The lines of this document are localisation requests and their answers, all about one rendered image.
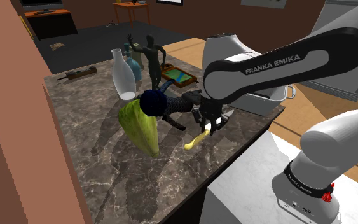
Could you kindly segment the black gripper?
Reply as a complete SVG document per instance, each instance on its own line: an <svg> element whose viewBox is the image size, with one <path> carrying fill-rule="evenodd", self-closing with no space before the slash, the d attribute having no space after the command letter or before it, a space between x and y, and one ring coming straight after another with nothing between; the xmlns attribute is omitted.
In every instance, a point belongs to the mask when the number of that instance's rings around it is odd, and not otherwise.
<svg viewBox="0 0 358 224"><path fill-rule="evenodd" d="M211 121L210 135L223 128L229 120L229 116L222 115L223 105L215 100L201 98L199 109L193 109L196 123L201 127L201 133L205 132L206 121Z"/></svg>

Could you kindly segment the silver metal pan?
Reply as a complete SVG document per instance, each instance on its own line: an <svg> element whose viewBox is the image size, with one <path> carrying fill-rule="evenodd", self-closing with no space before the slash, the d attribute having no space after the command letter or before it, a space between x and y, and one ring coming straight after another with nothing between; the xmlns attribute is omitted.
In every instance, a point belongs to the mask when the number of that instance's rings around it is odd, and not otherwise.
<svg viewBox="0 0 358 224"><path fill-rule="evenodd" d="M230 106L256 115L266 116L281 102L286 99L293 99L295 96L296 89L292 85L284 85L245 94L231 103Z"/></svg>

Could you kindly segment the dark blue mesh-limbed figure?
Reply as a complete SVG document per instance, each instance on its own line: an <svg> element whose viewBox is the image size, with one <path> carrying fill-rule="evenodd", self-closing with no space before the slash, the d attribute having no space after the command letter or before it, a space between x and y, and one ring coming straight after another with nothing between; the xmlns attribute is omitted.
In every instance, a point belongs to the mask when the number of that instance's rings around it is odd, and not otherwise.
<svg viewBox="0 0 358 224"><path fill-rule="evenodd" d="M182 97L169 97L165 95L166 89L175 82L175 79L170 79L165 82L157 90L146 90L138 96L139 105L144 114L148 116L161 116L162 120L171 124L171 126L185 131L186 127L173 120L170 115L172 113L191 112L194 104Z"/></svg>

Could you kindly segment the white marble robot stand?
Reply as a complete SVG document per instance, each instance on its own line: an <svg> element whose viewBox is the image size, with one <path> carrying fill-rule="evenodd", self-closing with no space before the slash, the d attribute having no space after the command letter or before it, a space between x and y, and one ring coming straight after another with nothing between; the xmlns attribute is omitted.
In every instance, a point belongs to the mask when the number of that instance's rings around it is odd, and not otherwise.
<svg viewBox="0 0 358 224"><path fill-rule="evenodd" d="M272 178L300 150L265 132L207 188L200 224L304 224L279 207ZM342 175L334 196L340 213L333 224L358 224L358 183Z"/></svg>

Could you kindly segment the green lettuce leaf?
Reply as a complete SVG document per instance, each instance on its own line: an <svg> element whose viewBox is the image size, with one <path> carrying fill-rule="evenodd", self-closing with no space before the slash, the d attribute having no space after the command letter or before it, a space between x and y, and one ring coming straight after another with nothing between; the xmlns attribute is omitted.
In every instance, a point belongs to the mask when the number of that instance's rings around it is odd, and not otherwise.
<svg viewBox="0 0 358 224"><path fill-rule="evenodd" d="M145 154L157 157L160 154L156 118L143 113L140 100L122 107L118 120L129 139Z"/></svg>

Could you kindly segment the dark human statue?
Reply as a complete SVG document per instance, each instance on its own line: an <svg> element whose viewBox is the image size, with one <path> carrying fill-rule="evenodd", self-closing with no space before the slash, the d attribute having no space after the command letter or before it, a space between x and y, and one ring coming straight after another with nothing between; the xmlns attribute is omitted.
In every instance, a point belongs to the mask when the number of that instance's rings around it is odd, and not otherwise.
<svg viewBox="0 0 358 224"><path fill-rule="evenodd" d="M146 36L147 46L135 46L133 37L131 34L127 36L128 42L134 52L143 53L148 60L149 76L151 78L151 84L153 90L158 90L161 81L162 70L161 67L165 65L166 51L160 45L155 44L155 39L152 35ZM163 60L160 64L158 60L158 52L161 51L163 54Z"/></svg>

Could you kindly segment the teal bottle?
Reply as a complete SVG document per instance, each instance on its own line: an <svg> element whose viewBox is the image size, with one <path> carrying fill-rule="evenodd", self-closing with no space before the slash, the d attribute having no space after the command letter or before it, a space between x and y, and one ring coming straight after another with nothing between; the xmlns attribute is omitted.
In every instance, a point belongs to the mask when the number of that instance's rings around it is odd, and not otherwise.
<svg viewBox="0 0 358 224"><path fill-rule="evenodd" d="M132 58L132 54L130 53L129 46L130 46L129 43L124 44L125 54L127 56L126 63L130 66L130 68L134 74L135 81L140 81L142 79L141 67L140 67L139 63Z"/></svg>

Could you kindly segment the olive grey block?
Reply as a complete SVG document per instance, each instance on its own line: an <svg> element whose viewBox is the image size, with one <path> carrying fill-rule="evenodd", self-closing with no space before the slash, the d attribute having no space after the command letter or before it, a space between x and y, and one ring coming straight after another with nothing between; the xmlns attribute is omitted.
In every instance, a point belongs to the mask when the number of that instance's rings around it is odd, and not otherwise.
<svg viewBox="0 0 358 224"><path fill-rule="evenodd" d="M130 48L132 58L140 65L141 70L144 70L144 65L142 63L141 52L135 52L133 48Z"/></svg>

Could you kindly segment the clear glass vase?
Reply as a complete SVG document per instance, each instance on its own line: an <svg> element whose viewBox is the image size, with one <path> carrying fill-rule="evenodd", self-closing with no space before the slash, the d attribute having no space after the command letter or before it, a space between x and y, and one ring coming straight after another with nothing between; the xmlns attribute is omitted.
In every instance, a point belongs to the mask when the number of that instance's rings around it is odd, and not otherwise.
<svg viewBox="0 0 358 224"><path fill-rule="evenodd" d="M123 100L132 100L136 93L134 74L130 66L124 61L120 48L111 50L113 54L112 77L119 97Z"/></svg>

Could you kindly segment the brown bar-shaped tool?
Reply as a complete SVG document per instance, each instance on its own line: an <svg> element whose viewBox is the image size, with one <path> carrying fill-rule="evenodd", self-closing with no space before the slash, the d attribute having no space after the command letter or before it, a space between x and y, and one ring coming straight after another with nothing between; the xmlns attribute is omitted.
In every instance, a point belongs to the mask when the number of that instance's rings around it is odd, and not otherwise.
<svg viewBox="0 0 358 224"><path fill-rule="evenodd" d="M94 66L90 66L89 68L78 70L78 71L69 71L65 74L64 77L58 78L57 81L63 80L63 79L73 80L76 78L80 78L80 77L87 76L89 74L95 74L95 73L97 73L97 68Z"/></svg>

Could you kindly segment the orange side table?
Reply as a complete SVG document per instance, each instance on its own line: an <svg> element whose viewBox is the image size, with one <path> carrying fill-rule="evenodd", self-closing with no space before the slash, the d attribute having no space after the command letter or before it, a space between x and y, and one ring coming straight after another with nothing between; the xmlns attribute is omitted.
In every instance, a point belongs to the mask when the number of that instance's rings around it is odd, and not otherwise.
<svg viewBox="0 0 358 224"><path fill-rule="evenodd" d="M113 3L113 9L114 9L114 13L116 15L116 23L120 24L118 8L123 8L128 12L128 17L129 17L129 22L130 22L131 28L133 28L133 21L136 21L136 16L135 16L136 9L144 8L146 10L148 25L151 24L148 3L141 4L140 2L137 2L137 1L135 3L131 2L131 1L130 2Z"/></svg>

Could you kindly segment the black cabinet with orange top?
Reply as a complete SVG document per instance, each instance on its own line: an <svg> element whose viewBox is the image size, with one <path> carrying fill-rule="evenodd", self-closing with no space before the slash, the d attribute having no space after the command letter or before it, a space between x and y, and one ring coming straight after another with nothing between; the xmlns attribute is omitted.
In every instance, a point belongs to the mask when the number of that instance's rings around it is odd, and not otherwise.
<svg viewBox="0 0 358 224"><path fill-rule="evenodd" d="M71 12L65 9L41 13L30 11L24 13L31 29L38 40L78 34Z"/></svg>

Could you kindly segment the black television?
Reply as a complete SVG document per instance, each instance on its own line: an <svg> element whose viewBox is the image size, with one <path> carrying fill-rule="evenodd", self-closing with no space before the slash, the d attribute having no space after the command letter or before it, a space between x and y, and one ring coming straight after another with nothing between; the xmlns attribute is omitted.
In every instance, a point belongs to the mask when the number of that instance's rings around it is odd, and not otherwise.
<svg viewBox="0 0 358 224"><path fill-rule="evenodd" d="M24 11L51 11L64 8L62 0L19 0Z"/></svg>

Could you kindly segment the yellow-handled knife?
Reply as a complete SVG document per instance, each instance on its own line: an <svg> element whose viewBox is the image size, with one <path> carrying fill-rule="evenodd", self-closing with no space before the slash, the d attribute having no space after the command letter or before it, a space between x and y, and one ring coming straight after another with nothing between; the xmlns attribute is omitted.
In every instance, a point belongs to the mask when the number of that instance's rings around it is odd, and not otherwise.
<svg viewBox="0 0 358 224"><path fill-rule="evenodd" d="M226 115L226 116L230 116L234 113L234 110L230 110L222 115ZM205 137L210 135L210 127L211 124L210 122L208 124L206 124L205 126L205 132L199 134L197 137L195 137L191 142L184 144L184 149L185 150L190 150L192 148L194 148L198 143L200 143Z"/></svg>

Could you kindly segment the pale grey wall picture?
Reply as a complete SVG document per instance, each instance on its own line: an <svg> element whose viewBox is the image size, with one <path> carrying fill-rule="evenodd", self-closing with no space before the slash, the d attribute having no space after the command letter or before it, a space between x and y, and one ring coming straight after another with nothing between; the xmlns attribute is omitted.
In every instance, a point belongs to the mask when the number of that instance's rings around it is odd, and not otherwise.
<svg viewBox="0 0 358 224"><path fill-rule="evenodd" d="M240 0L243 6L283 9L287 0Z"/></svg>

